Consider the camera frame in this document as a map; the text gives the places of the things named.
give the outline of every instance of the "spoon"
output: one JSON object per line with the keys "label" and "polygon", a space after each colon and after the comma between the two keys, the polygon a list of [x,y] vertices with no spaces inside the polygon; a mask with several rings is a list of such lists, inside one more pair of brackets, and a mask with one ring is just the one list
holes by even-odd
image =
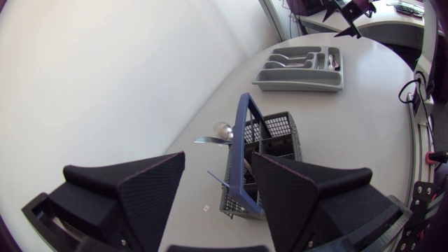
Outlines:
{"label": "spoon", "polygon": [[219,139],[216,137],[211,137],[211,136],[200,136],[198,138],[196,138],[193,142],[195,143],[210,143],[210,144],[227,144],[227,145],[232,145],[231,141],[228,140],[224,140],[224,139]]}
{"label": "spoon", "polygon": [[[224,140],[228,140],[228,141],[232,141],[233,140],[233,129],[226,122],[217,122],[213,126],[213,131],[214,131],[216,136],[218,136],[218,137],[225,137]],[[249,162],[247,162],[246,158],[244,158],[244,166],[253,175],[252,167],[249,164]]]}
{"label": "spoon", "polygon": [[275,62],[275,61],[270,61],[270,62],[266,62],[265,66],[267,66],[268,69],[271,68],[294,68],[294,67],[304,67],[305,64],[283,64],[281,62]]}

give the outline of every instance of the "black cable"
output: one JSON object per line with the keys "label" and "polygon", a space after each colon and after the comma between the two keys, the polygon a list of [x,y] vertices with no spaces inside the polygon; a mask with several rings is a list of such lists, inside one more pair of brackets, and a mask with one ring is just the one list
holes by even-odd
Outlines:
{"label": "black cable", "polygon": [[434,168],[434,172],[436,172],[436,171],[442,166],[442,164],[443,164],[443,163],[440,162],[440,163]]}
{"label": "black cable", "polygon": [[291,11],[289,13],[289,38],[292,39],[293,38],[293,34],[291,33],[291,15],[293,14],[293,12]]}
{"label": "black cable", "polygon": [[405,91],[405,89],[407,88],[408,85],[411,85],[412,83],[418,83],[418,82],[419,82],[419,80],[411,80],[410,82],[406,83],[406,84],[402,87],[402,89],[401,89],[400,92],[398,93],[398,99],[400,100],[400,102],[402,102],[402,103],[404,103],[404,104],[409,104],[409,103],[412,102],[412,100],[409,100],[409,101],[403,101],[403,100],[401,99],[401,94],[403,93],[403,91]]}
{"label": "black cable", "polygon": [[289,10],[289,7],[285,7],[285,0],[281,3],[281,7],[285,8],[286,10]]}
{"label": "black cable", "polygon": [[426,116],[426,122],[428,123],[429,132],[431,133],[431,138],[433,139],[433,144],[434,144],[433,129],[431,127],[431,124],[429,123],[429,119],[428,119],[429,116],[428,116],[428,112],[426,111],[425,101],[423,100],[423,97],[421,96],[421,88],[420,88],[420,86],[421,86],[421,82],[419,81],[419,91],[418,91],[418,93],[419,93],[419,96],[420,96],[420,102],[421,102],[421,105],[423,105],[423,109],[425,111],[425,116]]}

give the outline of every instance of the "white wall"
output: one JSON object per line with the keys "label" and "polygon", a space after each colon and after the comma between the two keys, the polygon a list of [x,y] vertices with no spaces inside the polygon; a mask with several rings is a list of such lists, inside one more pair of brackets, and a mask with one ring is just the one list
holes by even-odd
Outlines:
{"label": "white wall", "polygon": [[163,154],[223,79],[274,43],[256,0],[8,1],[0,214],[21,248],[49,249],[21,208],[61,184],[64,165]]}

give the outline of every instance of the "cable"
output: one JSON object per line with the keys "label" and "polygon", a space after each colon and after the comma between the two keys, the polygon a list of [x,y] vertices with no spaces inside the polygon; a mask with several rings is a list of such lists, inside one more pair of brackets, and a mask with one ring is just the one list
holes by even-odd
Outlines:
{"label": "cable", "polygon": [[409,101],[403,101],[401,99],[401,94],[403,93],[403,91],[405,91],[405,89],[407,88],[408,85],[411,85],[412,83],[418,83],[420,82],[420,80],[411,80],[410,82],[406,83],[400,90],[400,92],[398,93],[398,99],[400,100],[400,102],[404,103],[404,104],[409,104],[412,102],[412,100]]}
{"label": "cable", "polygon": [[431,124],[429,123],[429,116],[428,116],[428,112],[426,111],[426,106],[425,106],[425,101],[423,100],[423,97],[421,96],[421,82],[419,81],[419,96],[420,96],[420,102],[423,105],[423,109],[425,111],[425,117],[426,117],[426,122],[428,123],[428,128],[429,128],[429,132],[431,133],[431,138],[433,139],[433,144],[434,144],[434,134],[433,134],[433,129],[431,127]]}
{"label": "cable", "polygon": [[443,163],[440,162],[440,163],[434,168],[434,172],[436,172],[436,171],[442,166],[442,164],[443,164]]}

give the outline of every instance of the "table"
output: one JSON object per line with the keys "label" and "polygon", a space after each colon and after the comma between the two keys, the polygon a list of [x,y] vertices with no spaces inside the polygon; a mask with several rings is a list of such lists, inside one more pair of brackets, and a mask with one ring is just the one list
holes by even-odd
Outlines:
{"label": "table", "polygon": [[[387,3],[396,2],[396,0],[375,1],[373,4],[377,12],[373,13],[371,18],[362,15],[353,23],[363,36],[380,43],[421,49],[424,19],[397,13],[393,6],[387,6]],[[423,5],[416,0],[406,0],[406,2],[418,6]],[[349,27],[341,13],[335,12],[325,22],[322,22],[325,14],[326,10],[310,16],[300,16],[300,21],[305,27],[318,32],[341,32]]]}
{"label": "table", "polygon": [[[398,92],[412,80],[411,69],[384,45],[368,38],[310,34],[268,48],[235,69],[197,112],[167,151],[185,151],[186,164],[164,232],[170,244],[201,247],[274,246],[265,221],[229,219],[219,211],[228,148],[193,143],[213,136],[219,121],[235,122],[239,97],[249,92],[264,115],[290,111],[300,136],[303,161],[334,168],[369,167],[371,184],[405,201],[410,172],[410,124]],[[344,58],[341,92],[263,92],[251,81],[274,48],[336,46]]]}

